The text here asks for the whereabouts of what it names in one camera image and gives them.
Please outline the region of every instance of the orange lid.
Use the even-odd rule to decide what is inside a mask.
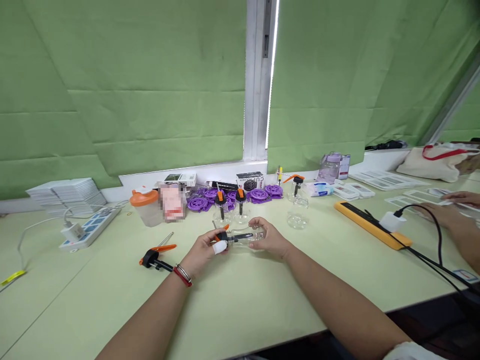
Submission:
[[[132,190],[132,197],[130,198],[130,204],[134,207],[145,206],[158,202],[159,192],[142,186],[138,189]]]

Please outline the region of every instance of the yellow power strip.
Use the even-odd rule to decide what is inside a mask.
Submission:
[[[376,237],[383,243],[387,244],[392,249],[400,250],[403,248],[403,246],[398,243],[393,237],[391,237],[388,233],[376,226],[375,222],[372,221],[372,217],[366,212],[353,206],[347,201],[339,201],[335,203],[334,207],[347,218],[360,225],[362,228],[367,230],[370,234],[372,234],[374,237]],[[392,232],[391,234],[405,246],[412,246],[413,242],[408,237],[402,235],[399,232]]]

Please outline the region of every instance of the light green table surface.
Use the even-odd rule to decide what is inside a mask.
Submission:
[[[480,182],[462,178],[430,186],[480,192]],[[384,192],[353,204],[381,217],[395,209],[384,201],[405,190]],[[272,222],[315,261],[359,290],[384,312],[452,293],[441,277],[407,252],[394,251],[333,208],[336,196],[310,198],[310,223],[294,230],[286,199],[251,205],[252,216]],[[93,359],[167,276],[139,266],[144,253],[170,232],[177,248],[162,259],[179,262],[199,234],[212,229],[212,213],[188,212],[179,223],[147,228],[127,205],[87,249],[60,252],[61,221],[30,230],[22,246],[28,273],[0,293],[0,358]],[[436,259],[435,226],[406,213],[402,232],[413,247]],[[0,219],[0,276],[19,269],[15,247],[22,230],[44,212]],[[451,270],[473,273],[446,231],[443,260]],[[233,249],[216,256],[195,282],[168,351],[170,360],[219,360],[325,330],[287,267],[265,252]]]

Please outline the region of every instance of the stack of white cards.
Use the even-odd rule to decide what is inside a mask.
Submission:
[[[63,216],[70,207],[71,214],[91,214],[105,205],[102,193],[91,177],[50,181],[26,191],[51,217]]]
[[[333,194],[346,201],[368,199],[375,196],[375,192],[359,183],[336,184]]]
[[[67,208],[74,207],[70,210],[73,215],[94,213],[100,210],[95,205],[107,203],[91,177],[64,180],[54,185],[53,191]]]
[[[53,190],[54,186],[62,184],[62,182],[63,180],[46,182],[26,190],[26,193],[52,218],[62,216],[67,207]]]
[[[352,179],[373,186],[383,191],[392,191],[398,189],[409,189],[419,186],[430,185],[428,182],[420,181],[410,177],[394,174],[387,171],[362,171],[350,172]]]

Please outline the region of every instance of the small bottle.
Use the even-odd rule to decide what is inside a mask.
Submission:
[[[145,226],[153,228],[163,221],[157,190],[142,186],[132,190],[131,193],[130,204],[135,207]]]
[[[232,223],[235,227],[238,225],[239,228],[243,229],[249,225],[250,221],[250,210],[247,205],[247,196],[243,189],[239,188],[236,191],[235,200],[237,206],[235,206],[235,209],[233,210]]]
[[[216,228],[223,228],[231,222],[231,214],[227,204],[227,197],[219,191],[215,197],[215,211],[213,212],[213,223]]]
[[[330,185],[335,184],[335,179],[339,174],[340,160],[342,160],[342,156],[338,153],[328,155],[325,161],[320,164],[316,181],[326,182]]]
[[[254,241],[265,239],[267,232],[259,225],[246,227],[228,232],[221,232],[217,235],[218,240],[226,240],[228,247],[248,248],[249,244]]]
[[[306,199],[307,195],[304,190],[304,180],[305,178],[303,176],[294,174],[290,176],[287,180],[285,180],[283,183],[285,184],[287,181],[290,179],[293,179],[292,183],[290,183],[290,186],[286,187],[286,197],[289,201],[292,203],[295,201],[297,197],[301,197]]]
[[[309,201],[306,198],[297,197],[288,211],[286,220],[288,225],[297,230],[305,229],[309,222],[308,209]]]

